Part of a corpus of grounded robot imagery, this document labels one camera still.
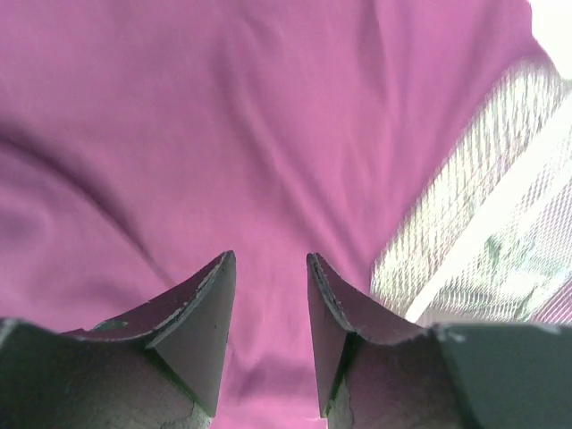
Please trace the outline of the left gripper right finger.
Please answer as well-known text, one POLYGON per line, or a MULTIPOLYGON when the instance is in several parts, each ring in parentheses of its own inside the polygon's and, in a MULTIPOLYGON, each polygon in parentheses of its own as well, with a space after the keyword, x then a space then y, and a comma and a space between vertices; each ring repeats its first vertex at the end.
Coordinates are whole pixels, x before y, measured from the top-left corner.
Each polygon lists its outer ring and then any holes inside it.
POLYGON ((351 286, 317 253, 307 256, 307 302, 321 416, 429 415, 424 328, 351 286))

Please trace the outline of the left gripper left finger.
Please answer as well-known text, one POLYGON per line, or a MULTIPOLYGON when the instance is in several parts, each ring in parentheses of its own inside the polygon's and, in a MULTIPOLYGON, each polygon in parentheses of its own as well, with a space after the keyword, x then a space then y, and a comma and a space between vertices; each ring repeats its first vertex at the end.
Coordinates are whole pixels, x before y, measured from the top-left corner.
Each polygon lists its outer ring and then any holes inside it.
POLYGON ((226 251, 188 280, 91 331, 69 332, 59 417, 189 417, 217 409, 235 294, 226 251))

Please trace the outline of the purple cloth wrap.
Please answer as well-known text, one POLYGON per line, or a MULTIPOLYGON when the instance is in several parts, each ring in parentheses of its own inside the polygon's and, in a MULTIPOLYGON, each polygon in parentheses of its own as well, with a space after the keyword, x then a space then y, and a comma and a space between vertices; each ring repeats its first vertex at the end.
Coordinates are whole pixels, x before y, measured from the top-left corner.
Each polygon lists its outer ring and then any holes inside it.
POLYGON ((217 428, 322 428, 305 259, 366 290, 526 1, 4 1, 1 313, 89 328, 221 252, 217 428))

